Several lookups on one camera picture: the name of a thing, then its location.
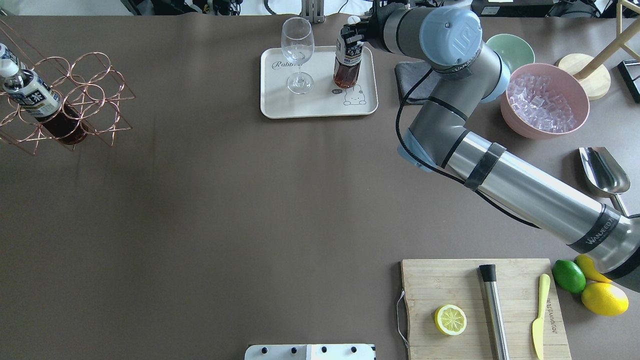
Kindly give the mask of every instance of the metal muddler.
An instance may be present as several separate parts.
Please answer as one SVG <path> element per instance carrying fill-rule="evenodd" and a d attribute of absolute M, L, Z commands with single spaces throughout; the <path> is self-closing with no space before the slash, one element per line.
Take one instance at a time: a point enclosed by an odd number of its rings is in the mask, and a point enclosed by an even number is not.
<path fill-rule="evenodd" d="M 507 336 L 504 333 L 504 322 L 500 310 L 500 298 L 498 297 L 498 283 L 495 280 L 495 264 L 480 265 L 480 274 L 484 282 L 486 297 L 491 311 L 491 323 L 493 325 L 493 341 L 497 351 L 498 360 L 509 360 L 507 349 Z"/>

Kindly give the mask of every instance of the yellow lemon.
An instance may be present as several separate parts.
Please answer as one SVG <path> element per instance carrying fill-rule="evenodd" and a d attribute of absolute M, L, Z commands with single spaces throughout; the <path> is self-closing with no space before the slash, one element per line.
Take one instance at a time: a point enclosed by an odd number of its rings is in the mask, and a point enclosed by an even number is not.
<path fill-rule="evenodd" d="M 446 335 L 459 335 L 467 328 L 467 316 L 458 306 L 447 304 L 436 310 L 436 327 Z"/>
<path fill-rule="evenodd" d="M 580 254 L 575 257 L 574 262 L 578 265 L 578 267 L 584 273 L 584 277 L 589 280 L 598 281 L 598 282 L 611 282 L 606 276 L 596 270 L 593 266 L 593 260 L 585 254 Z"/>
<path fill-rule="evenodd" d="M 582 292 L 582 303 L 598 315 L 616 316 L 629 308 L 629 299 L 622 289 L 605 282 L 592 282 Z"/>

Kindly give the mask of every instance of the yellow knife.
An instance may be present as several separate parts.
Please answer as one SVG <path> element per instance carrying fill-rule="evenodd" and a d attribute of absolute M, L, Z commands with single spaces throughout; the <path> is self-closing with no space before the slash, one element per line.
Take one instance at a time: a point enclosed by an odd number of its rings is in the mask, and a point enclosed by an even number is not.
<path fill-rule="evenodd" d="M 545 307 L 549 296 L 549 286 L 551 278 L 547 274 L 540 275 L 540 285 L 538 288 L 538 317 L 531 324 L 531 334 L 533 335 L 533 347 L 536 349 L 538 359 L 543 360 L 544 351 L 542 347 L 542 334 L 545 330 Z"/>

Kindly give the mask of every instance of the plastic bottle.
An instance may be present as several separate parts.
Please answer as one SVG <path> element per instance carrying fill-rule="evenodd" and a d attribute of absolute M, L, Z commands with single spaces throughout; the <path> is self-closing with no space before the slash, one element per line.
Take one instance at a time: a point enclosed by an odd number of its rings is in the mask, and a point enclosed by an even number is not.
<path fill-rule="evenodd" d="M 335 47 L 333 82 L 341 88 L 351 88 L 358 81 L 363 39 L 364 36 L 357 33 L 355 26 L 345 25 L 340 30 Z"/>
<path fill-rule="evenodd" d="M 84 140 L 87 133 L 82 123 L 72 118 L 80 117 L 76 110 L 67 103 L 63 104 L 60 96 L 38 74 L 20 69 L 12 60 L 2 59 L 0 76 L 4 78 L 3 89 L 7 95 L 36 118 L 57 141 L 74 145 Z"/>
<path fill-rule="evenodd" d="M 25 65 L 18 56 L 16 56 L 13 51 L 9 50 L 9 48 L 0 42 L 0 59 L 9 59 L 13 61 L 14 64 L 18 65 L 20 69 L 26 69 L 27 65 Z"/>

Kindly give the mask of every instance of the bottle cap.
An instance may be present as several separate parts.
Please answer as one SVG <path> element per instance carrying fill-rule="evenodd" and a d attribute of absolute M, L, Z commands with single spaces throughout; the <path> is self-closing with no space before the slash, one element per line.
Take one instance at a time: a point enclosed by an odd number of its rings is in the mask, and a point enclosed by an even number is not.
<path fill-rule="evenodd" d="M 20 68 L 13 61 L 9 59 L 0 60 L 0 76 L 8 78 L 18 73 Z"/>

